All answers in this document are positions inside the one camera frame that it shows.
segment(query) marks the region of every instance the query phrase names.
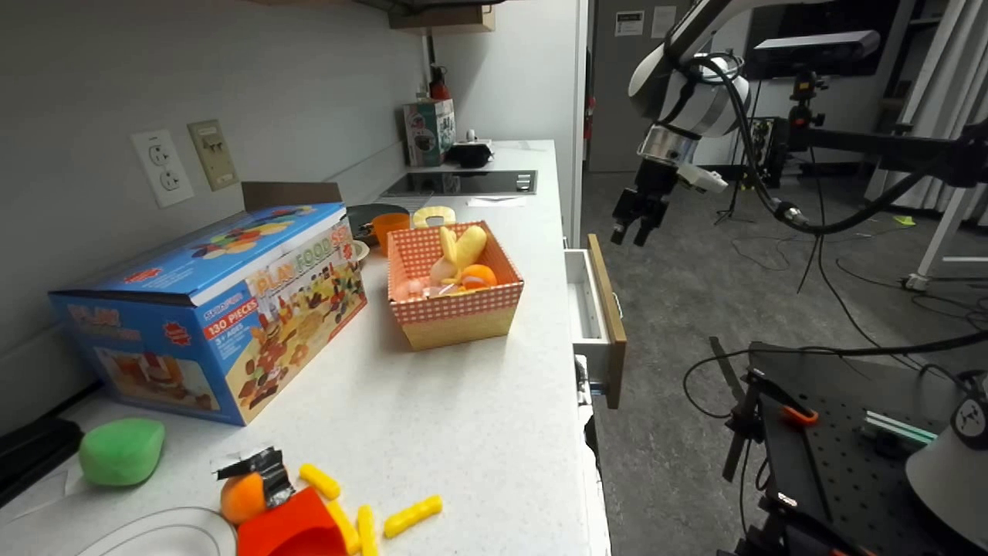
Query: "cardboard box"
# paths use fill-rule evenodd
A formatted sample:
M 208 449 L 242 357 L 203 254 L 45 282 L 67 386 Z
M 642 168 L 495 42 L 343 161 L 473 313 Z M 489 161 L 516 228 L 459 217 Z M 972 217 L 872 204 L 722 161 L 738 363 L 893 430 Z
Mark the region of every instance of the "cardboard box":
M 368 302 L 343 204 L 264 207 L 53 291 L 118 398 L 246 424 Z
M 390 234 L 390 308 L 415 349 L 505 336 L 513 328 L 526 282 L 484 221 L 455 221 L 456 234 L 466 227 L 489 233 L 479 263 L 495 270 L 497 283 L 455 296 L 401 296 L 406 282 L 427 278 L 443 255 L 439 228 Z
M 406 168 L 439 168 L 456 143 L 455 98 L 410 101 L 401 109 Z

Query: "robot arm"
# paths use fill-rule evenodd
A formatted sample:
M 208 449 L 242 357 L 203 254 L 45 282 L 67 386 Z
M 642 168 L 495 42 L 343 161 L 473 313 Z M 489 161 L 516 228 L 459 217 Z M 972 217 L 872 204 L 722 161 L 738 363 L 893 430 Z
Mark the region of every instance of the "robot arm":
M 712 60 L 701 49 L 732 14 L 777 4 L 822 0 L 701 0 L 683 14 L 671 36 L 638 61 L 627 96 L 642 116 L 650 120 L 650 126 L 638 145 L 642 165 L 637 188 L 627 188 L 614 207 L 614 245 L 625 240 L 631 221 L 637 220 L 637 245 L 644 245 L 650 228 L 660 227 L 668 199 L 680 178 L 697 188 L 726 188 L 717 172 L 690 168 L 687 158 L 701 137 L 722 137 L 735 126 L 722 73 L 732 80 L 740 98 L 748 98 L 748 80 L 738 73 L 732 60 Z

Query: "white wall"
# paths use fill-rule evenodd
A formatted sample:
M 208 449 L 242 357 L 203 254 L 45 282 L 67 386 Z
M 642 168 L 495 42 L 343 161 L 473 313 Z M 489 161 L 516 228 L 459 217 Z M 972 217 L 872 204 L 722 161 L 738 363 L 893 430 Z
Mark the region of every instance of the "white wall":
M 650 36 L 655 5 L 675 8 L 675 18 L 683 18 L 690 0 L 595 0 L 589 172 L 638 169 L 638 145 L 647 132 L 647 116 L 642 116 L 638 109 L 627 98 L 627 80 L 637 64 L 660 42 L 656 36 Z M 614 14 L 627 8 L 644 13 L 644 33 L 614 36 Z
M 87 382 L 49 287 L 242 211 L 208 188 L 184 123 L 217 116 L 242 178 L 338 178 L 368 201 L 401 172 L 419 42 L 348 0 L 5 0 L 0 84 L 4 432 Z M 195 182 L 167 211 L 130 145 L 158 126 Z
M 505 0 L 495 14 L 495 30 L 435 30 L 456 126 L 483 139 L 555 139 L 564 234 L 577 245 L 587 0 Z

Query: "wall outlet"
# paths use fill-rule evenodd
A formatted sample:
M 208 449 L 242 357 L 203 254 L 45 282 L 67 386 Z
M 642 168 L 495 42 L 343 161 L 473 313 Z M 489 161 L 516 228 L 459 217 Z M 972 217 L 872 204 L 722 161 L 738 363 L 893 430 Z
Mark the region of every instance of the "wall outlet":
M 217 120 L 189 123 L 191 145 L 212 188 L 238 186 L 236 161 Z
M 167 129 L 132 132 L 130 143 L 148 172 L 150 192 L 160 207 L 191 199 L 191 182 Z

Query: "kitchen appliance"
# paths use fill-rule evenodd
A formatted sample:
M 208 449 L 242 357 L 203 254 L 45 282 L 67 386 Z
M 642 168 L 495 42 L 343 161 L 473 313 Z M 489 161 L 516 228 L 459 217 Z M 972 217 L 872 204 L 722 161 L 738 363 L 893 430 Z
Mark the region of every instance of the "kitchen appliance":
M 456 169 L 456 172 L 405 172 L 384 199 L 433 195 L 534 195 L 534 169 Z

